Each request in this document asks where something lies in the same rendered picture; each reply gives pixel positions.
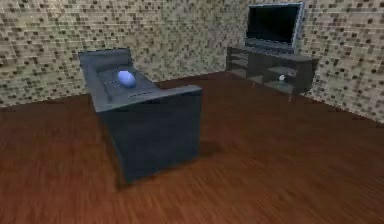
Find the blue oval cushion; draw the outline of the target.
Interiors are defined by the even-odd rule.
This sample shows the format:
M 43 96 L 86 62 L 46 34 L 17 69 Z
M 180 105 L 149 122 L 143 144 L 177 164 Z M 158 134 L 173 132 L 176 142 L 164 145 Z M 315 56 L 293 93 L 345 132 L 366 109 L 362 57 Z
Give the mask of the blue oval cushion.
M 132 88 L 136 85 L 135 76 L 127 70 L 119 71 L 118 81 L 127 88 Z

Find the dark grey television stand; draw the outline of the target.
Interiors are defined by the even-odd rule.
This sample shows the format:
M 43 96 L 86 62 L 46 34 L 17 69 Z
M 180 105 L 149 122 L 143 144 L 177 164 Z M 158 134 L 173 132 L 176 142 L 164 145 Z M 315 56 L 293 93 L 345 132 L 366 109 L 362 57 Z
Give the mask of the dark grey television stand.
M 311 89 L 318 64 L 317 58 L 245 46 L 228 47 L 226 53 L 227 72 L 285 93 L 290 102 Z

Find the black television set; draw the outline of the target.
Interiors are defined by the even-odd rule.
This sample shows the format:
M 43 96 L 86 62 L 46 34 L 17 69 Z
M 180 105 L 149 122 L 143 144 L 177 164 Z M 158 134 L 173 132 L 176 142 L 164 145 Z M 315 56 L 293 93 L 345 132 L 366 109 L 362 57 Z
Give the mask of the black television set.
M 245 45 L 294 54 L 303 13 L 303 1 L 250 5 Z

